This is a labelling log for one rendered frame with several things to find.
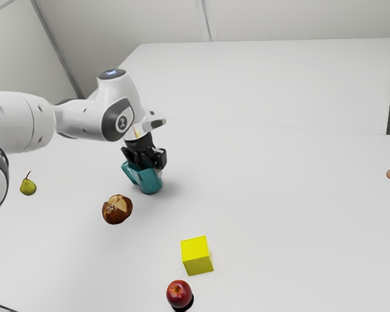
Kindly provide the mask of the teal faceted mug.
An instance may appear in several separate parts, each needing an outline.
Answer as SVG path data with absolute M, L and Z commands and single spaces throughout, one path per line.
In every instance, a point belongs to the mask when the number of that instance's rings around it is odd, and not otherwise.
M 144 194 L 155 194 L 160 191 L 163 186 L 163 171 L 160 169 L 138 169 L 134 164 L 125 161 L 122 164 L 122 170 L 132 184 L 137 185 Z

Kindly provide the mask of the brown pretzel bun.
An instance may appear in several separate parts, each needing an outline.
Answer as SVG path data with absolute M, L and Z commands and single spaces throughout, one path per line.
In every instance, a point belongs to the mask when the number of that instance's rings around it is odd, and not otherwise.
M 103 204 L 102 215 L 106 223 L 116 225 L 130 217 L 132 210 L 133 202 L 128 197 L 117 194 Z

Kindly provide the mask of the yellow cube block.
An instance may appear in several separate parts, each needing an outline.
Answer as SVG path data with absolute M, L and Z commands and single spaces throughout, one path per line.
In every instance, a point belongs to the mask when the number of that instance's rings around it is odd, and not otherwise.
M 214 270 L 211 251 L 205 235 L 180 242 L 181 261 L 188 276 L 195 276 Z

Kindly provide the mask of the green pear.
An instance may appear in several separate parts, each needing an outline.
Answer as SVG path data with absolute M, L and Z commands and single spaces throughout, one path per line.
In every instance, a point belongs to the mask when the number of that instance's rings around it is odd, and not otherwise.
M 19 189 L 20 189 L 19 191 L 23 195 L 26 195 L 26 196 L 33 195 L 37 190 L 36 183 L 29 179 L 30 173 L 31 173 L 31 171 L 29 171 L 27 173 L 27 175 L 25 176 L 25 178 L 23 179 L 23 181 L 21 182 L 21 185 L 19 187 Z

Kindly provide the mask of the red apple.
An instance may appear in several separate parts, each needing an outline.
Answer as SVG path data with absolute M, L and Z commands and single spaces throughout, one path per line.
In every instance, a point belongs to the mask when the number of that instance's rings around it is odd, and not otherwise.
M 174 280 L 167 286 L 166 299 L 172 307 L 184 308 L 192 300 L 192 289 L 186 281 Z

